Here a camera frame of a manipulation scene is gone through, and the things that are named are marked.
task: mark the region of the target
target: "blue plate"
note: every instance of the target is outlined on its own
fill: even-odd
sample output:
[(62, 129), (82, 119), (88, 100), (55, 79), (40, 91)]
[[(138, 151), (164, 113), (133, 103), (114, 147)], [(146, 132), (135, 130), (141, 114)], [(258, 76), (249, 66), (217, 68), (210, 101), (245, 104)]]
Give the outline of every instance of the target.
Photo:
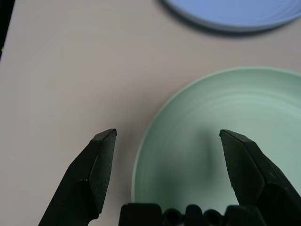
[(165, 0), (200, 25), (227, 32), (255, 32), (301, 16), (301, 0)]

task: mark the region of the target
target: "plate rim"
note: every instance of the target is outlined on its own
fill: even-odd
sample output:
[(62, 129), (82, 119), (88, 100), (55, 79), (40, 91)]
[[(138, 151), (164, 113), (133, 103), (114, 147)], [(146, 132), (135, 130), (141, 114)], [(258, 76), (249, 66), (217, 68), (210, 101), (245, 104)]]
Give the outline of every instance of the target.
[(166, 4), (179, 13), (181, 16), (197, 23), (202, 26), (210, 27), (213, 29), (221, 30), (221, 31), (228, 31), (228, 32), (255, 32), (255, 31), (262, 31), (269, 28), (277, 27), (282, 24), (286, 24), (290, 21), (293, 21), (299, 17), (301, 17), (301, 12), (297, 13), (292, 16), (288, 16), (283, 19), (278, 19), (270, 23), (258, 23), (258, 24), (240, 24), (240, 23), (232, 23), (232, 24), (226, 24), (223, 22), (216, 21), (214, 19), (208, 20), (202, 16), (195, 16), (187, 11), (182, 10), (177, 5), (173, 3), (172, 0), (164, 0)]
[(298, 77), (299, 79), (301, 79), (301, 73), (297, 72), (297, 71), (293, 71), (293, 70), (287, 70), (287, 69), (280, 69), (280, 68), (275, 68), (275, 67), (264, 67), (264, 66), (249, 66), (249, 67), (234, 67), (234, 68), (229, 68), (229, 69), (225, 69), (225, 70), (220, 70), (214, 73), (210, 73), (208, 75), (202, 76), (190, 83), (188, 83), (187, 85), (185, 85), (183, 88), (181, 88), (180, 90), (176, 91), (160, 108), (159, 110), (156, 112), (156, 114), (153, 116), (153, 118), (151, 119), (151, 121), (149, 122), (146, 130), (143, 133), (142, 139), (139, 143), (138, 149), (137, 149), (137, 153), (136, 153), (136, 157), (135, 157), (135, 162), (134, 162), (134, 167), (133, 167), (133, 173), (132, 173), (132, 181), (131, 181), (131, 202), (135, 202), (135, 181), (136, 181), (136, 173), (137, 173), (137, 165), (138, 165), (138, 161), (139, 161), (139, 157), (140, 157), (140, 153), (141, 153), (141, 149), (142, 146), (144, 144), (144, 141), (152, 127), (152, 125), (154, 124), (154, 121), (158, 118), (158, 116), (161, 114), (161, 112), (166, 108), (166, 106), (168, 106), (175, 98), (177, 98), (178, 95), (180, 95), (182, 92), (186, 91), (187, 89), (189, 89), (190, 87), (192, 87), (193, 85), (195, 85), (198, 82), (207, 80), (211, 77), (214, 76), (218, 76), (220, 74), (223, 73), (228, 73), (228, 72), (236, 72), (236, 71), (254, 71), (254, 70), (261, 70), (261, 71), (272, 71), (272, 72), (277, 72), (277, 73), (286, 73), (289, 74), (291, 76), (294, 77)]

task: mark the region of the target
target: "plate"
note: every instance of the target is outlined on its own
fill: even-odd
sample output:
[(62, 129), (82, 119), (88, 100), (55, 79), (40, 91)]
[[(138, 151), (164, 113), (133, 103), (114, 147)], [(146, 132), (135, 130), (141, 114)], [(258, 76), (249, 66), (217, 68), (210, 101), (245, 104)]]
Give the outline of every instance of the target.
[(255, 32), (301, 16), (300, 0), (165, 0), (200, 25), (227, 32)]
[(301, 76), (238, 68), (197, 80), (159, 110), (138, 150), (132, 201), (182, 213), (189, 204), (221, 213), (237, 204), (221, 129), (255, 141), (301, 194)]

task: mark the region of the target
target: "white table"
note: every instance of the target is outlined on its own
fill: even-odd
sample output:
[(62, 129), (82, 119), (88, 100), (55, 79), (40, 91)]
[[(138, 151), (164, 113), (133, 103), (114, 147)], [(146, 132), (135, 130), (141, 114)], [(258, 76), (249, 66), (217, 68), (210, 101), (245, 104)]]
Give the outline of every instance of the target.
[(151, 118), (178, 89), (235, 66), (301, 72), (301, 20), (251, 37), (209, 34), (156, 0), (16, 0), (0, 63), (0, 225), (37, 225), (94, 134), (117, 128), (102, 215), (118, 225)]

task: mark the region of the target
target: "green plate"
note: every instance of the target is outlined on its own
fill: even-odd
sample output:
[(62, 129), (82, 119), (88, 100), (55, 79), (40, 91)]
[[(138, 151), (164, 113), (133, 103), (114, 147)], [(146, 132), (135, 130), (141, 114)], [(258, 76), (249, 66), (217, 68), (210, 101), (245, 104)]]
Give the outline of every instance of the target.
[(220, 129), (254, 140), (301, 194), (301, 76), (237, 68), (193, 82), (157, 113), (136, 157), (132, 201), (181, 212), (237, 204)]

